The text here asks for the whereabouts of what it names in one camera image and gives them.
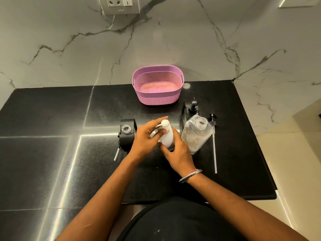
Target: granite countertop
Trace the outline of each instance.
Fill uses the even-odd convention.
[[[0,222],[34,225],[20,234],[12,227],[14,240],[34,237],[36,229],[43,239],[58,234],[126,156],[121,151],[113,161],[120,119],[135,118],[140,126],[167,115],[179,129],[183,102],[194,98],[201,116],[217,115],[218,173],[212,138],[193,156],[195,166],[244,199],[275,199],[275,183],[231,81],[190,82],[176,103],[157,107],[141,104],[131,85],[17,89],[0,111],[0,210],[6,211]],[[123,203],[173,195],[205,202],[179,178],[156,148],[138,167]]]

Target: black bracelet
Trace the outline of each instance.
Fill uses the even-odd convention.
[[[201,171],[202,171],[201,169],[198,169],[198,170],[196,170],[196,171],[194,171],[194,172],[192,172],[192,173],[188,174],[186,177],[181,178],[181,179],[179,180],[179,182],[180,182],[180,183],[182,183],[182,182],[186,182],[186,180],[187,180],[187,179],[189,179],[190,177],[192,177],[192,176],[194,176],[194,175],[196,175],[196,174],[200,173]]]

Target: switch plate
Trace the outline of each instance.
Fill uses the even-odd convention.
[[[139,6],[139,0],[115,0],[116,3],[117,1],[120,2],[118,5],[115,5],[115,2],[113,0],[111,0],[113,5],[108,3],[110,0],[99,1],[105,15],[138,14],[140,13],[141,9],[141,7]]]
[[[133,5],[132,0],[123,0],[125,7],[131,7]]]
[[[279,8],[311,7],[318,2],[319,0],[282,0]]]

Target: white pump bottle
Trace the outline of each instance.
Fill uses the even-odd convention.
[[[161,142],[163,145],[165,145],[169,151],[174,150],[175,145],[173,130],[170,122],[167,119],[164,119],[159,125],[157,125],[155,131],[158,132],[162,129],[166,129],[166,133],[159,139],[158,142]]]

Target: person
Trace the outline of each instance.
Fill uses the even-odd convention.
[[[105,241],[112,230],[121,201],[137,166],[159,145],[171,167],[183,178],[195,166],[189,148],[173,128],[173,152],[158,143],[165,129],[150,134],[162,117],[138,128],[132,149],[93,198],[67,225],[57,241]],[[124,240],[250,240],[307,241],[302,235],[267,212],[245,201],[202,173],[187,179],[211,205],[172,197],[150,205],[125,227]]]

